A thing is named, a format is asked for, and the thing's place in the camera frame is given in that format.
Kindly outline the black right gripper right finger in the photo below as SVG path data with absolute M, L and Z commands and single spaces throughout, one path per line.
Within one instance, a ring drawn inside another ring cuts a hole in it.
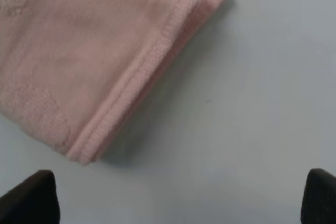
M 305 224 L 335 224 L 335 176 L 320 168 L 310 170 L 300 221 Z

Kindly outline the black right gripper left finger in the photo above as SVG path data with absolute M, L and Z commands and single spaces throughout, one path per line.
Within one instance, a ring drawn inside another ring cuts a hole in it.
M 60 223 L 53 172 L 39 170 L 1 196 L 1 223 Z

